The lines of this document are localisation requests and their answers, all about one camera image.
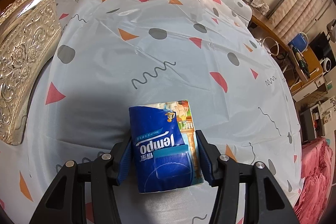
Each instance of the blue mug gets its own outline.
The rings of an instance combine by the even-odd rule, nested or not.
[[[289,45],[293,45],[297,47],[300,52],[304,52],[308,47],[308,37],[304,32],[300,32],[289,42]]]

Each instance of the desk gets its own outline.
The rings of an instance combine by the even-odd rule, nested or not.
[[[308,46],[307,50],[303,52],[303,57],[305,58],[309,72],[311,73],[310,79],[308,79],[305,74],[302,72],[302,70],[299,67],[299,64],[294,56],[294,53],[291,51],[289,46],[284,43],[277,34],[273,31],[274,27],[271,25],[269,20],[263,16],[260,12],[258,12],[255,8],[251,7],[252,9],[252,18],[251,21],[258,25],[261,29],[263,29],[271,38],[273,38],[276,42],[278,42],[279,46],[283,48],[286,52],[288,52],[288,57],[291,60],[291,63],[293,64],[295,71],[297,72],[300,82],[294,85],[291,89],[292,95],[296,94],[300,89],[304,89],[309,84],[313,83],[315,80],[317,80],[319,77],[322,76],[323,68],[317,59],[316,55],[312,51],[312,49]],[[288,86],[291,86],[294,84],[295,79],[288,79],[287,84]]]

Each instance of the plastic sheet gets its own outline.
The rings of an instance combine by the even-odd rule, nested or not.
[[[67,160],[94,160],[122,140],[130,106],[183,99],[209,143],[239,162],[265,162],[295,204],[302,181],[294,104],[247,30],[251,10],[241,0],[56,2],[63,35],[36,85],[24,141],[0,143],[0,199],[15,223],[29,222]],[[122,223],[207,223],[216,190],[204,182],[141,195],[132,169],[115,195]],[[244,194],[241,187],[237,223]]]

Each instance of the tissue pack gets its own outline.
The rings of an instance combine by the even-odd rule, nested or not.
[[[129,114],[140,193],[203,182],[187,100],[134,106]]]

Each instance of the pink blanket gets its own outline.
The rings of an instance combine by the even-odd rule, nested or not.
[[[300,224],[316,224],[327,206],[333,152],[325,138],[302,146],[302,193],[294,206]]]

